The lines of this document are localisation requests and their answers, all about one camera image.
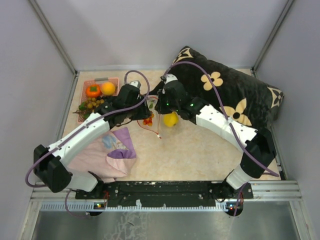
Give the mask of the clear zip bag orange zipper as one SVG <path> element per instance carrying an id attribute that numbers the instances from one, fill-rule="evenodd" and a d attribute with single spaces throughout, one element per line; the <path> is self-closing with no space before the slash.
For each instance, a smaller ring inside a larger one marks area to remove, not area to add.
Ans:
<path id="1" fill-rule="evenodd" d="M 147 130 L 149 132 L 152 132 L 154 134 L 157 135 L 157 137 L 159 139 L 161 139 L 161 135 L 160 135 L 160 125 L 163 124 L 164 125 L 164 122 L 163 122 L 163 117 L 164 115 L 162 116 L 161 114 L 159 114 L 156 110 L 155 110 L 155 106 L 158 102 L 158 98 L 155 96 L 155 95 L 151 95 L 147 98 L 147 106 L 149 108 L 149 104 L 153 102 L 153 111 L 154 111 L 154 118 L 152 119 L 152 122 L 153 122 L 153 125 L 152 126 L 146 126 L 146 125 L 143 125 L 143 120 L 137 120 L 137 124 L 140 128 L 144 129 L 144 130 Z"/>

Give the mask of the yellow lemon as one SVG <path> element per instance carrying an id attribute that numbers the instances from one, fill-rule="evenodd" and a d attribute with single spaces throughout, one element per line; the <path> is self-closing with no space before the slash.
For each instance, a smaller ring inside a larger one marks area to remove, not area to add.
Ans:
<path id="1" fill-rule="evenodd" d="M 163 123 L 166 127 L 173 127 L 179 122 L 179 118 L 176 112 L 168 113 L 163 116 Z"/>

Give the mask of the red cherry sprig green leaves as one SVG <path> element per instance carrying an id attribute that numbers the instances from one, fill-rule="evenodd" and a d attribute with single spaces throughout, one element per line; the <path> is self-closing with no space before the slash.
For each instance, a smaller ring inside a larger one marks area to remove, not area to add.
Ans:
<path id="1" fill-rule="evenodd" d="M 146 119 L 144 119 L 144 120 L 142 121 L 142 124 L 143 124 L 144 126 L 148 126 L 148 127 L 152 127 L 152 126 L 153 126 L 153 118 L 155 117 L 153 108 L 154 108 L 154 103 L 151 102 L 151 103 L 149 104 L 149 110 L 150 110 L 150 112 L 151 112 L 151 116 L 148 117 L 148 118 L 146 118 Z"/>

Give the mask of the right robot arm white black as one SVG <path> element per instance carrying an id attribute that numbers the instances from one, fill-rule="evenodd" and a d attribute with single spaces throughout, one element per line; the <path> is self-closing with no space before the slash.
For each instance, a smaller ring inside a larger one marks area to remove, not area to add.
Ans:
<path id="1" fill-rule="evenodd" d="M 223 192 L 235 198 L 241 187 L 251 179 L 259 179 L 263 173 L 276 173 L 269 165 L 277 153 L 271 132 L 264 128 L 257 130 L 225 117 L 200 97 L 191 97 L 181 82 L 162 82 L 157 91 L 156 111 L 161 114 L 176 113 L 183 120 L 205 128 L 219 135 L 242 152 L 242 158 L 224 179 Z"/>

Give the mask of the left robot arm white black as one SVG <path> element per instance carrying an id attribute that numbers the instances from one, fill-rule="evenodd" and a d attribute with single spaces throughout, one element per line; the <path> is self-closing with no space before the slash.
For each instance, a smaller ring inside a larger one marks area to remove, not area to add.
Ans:
<path id="1" fill-rule="evenodd" d="M 103 195 L 104 183 L 92 171 L 69 169 L 71 161 L 92 141 L 121 124 L 125 119 L 149 117 L 146 97 L 141 96 L 141 83 L 123 85 L 112 101 L 106 101 L 87 120 L 67 136 L 48 147 L 34 149 L 34 173 L 53 193 L 64 189 L 80 190 L 97 199 Z"/>

